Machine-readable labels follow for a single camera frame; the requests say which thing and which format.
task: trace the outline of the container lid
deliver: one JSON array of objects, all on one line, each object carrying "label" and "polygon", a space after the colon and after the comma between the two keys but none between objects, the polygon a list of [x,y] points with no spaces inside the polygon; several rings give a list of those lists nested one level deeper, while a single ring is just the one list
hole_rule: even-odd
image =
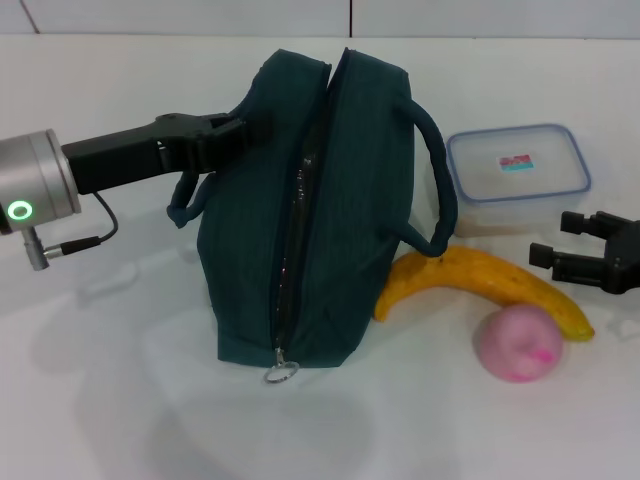
[{"label": "container lid", "polygon": [[586,192],[591,175],[571,132],[561,125],[477,130],[447,142],[451,173],[471,203]]}]

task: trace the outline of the green led light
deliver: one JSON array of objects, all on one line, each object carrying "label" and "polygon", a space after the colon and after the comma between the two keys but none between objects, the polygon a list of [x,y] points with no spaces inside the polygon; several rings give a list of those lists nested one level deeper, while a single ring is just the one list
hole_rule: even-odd
[{"label": "green led light", "polygon": [[11,205],[9,205],[7,213],[13,220],[26,220],[33,213],[33,207],[29,202],[25,202],[24,200],[16,200]]}]

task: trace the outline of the yellow banana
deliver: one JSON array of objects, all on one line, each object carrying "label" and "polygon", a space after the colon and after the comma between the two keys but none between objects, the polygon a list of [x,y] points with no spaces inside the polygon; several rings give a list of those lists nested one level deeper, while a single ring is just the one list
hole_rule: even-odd
[{"label": "yellow banana", "polygon": [[568,340],[590,340],[595,333],[580,307],[560,290],[505,260],[461,246],[449,247],[438,258],[409,253],[396,260],[376,304],[375,319],[384,322],[394,304],[431,287],[468,290],[505,307],[537,305]]}]

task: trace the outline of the white table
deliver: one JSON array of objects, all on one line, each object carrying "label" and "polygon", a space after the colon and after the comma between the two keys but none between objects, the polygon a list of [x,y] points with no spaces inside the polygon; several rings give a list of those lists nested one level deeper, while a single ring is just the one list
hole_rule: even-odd
[{"label": "white table", "polygon": [[[581,210],[640,217],[637,42],[0,37],[0,138],[54,128],[68,143],[162,113],[226,111],[277,48],[335,65],[345,46],[408,70],[445,137],[567,125],[595,177]],[[429,228],[420,142],[414,217]],[[262,370],[216,359],[197,225],[177,231],[164,215],[175,180],[107,191],[120,233],[47,271],[30,270],[19,235],[0,239],[0,478],[640,475],[640,291],[558,285],[597,336],[531,385],[501,383],[474,357],[471,332],[495,305],[434,290],[372,325],[343,367],[267,388]],[[92,198],[82,206],[40,228],[45,243],[109,228]],[[557,230],[467,244],[526,265],[531,241],[602,249]]]}]

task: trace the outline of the zipper pull ring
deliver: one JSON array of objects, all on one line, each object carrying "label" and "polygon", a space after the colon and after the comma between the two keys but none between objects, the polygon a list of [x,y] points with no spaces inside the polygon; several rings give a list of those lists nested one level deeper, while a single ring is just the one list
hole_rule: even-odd
[{"label": "zipper pull ring", "polygon": [[[288,372],[280,376],[280,374],[283,373],[281,372],[281,370],[288,370]],[[276,348],[276,364],[266,371],[262,379],[264,380],[264,383],[268,385],[277,385],[289,380],[296,373],[298,373],[298,370],[300,370],[300,365],[298,364],[298,362],[285,362],[284,350],[282,350],[281,348]],[[271,378],[271,376],[275,375],[276,373],[278,373],[279,375],[275,378]]]}]

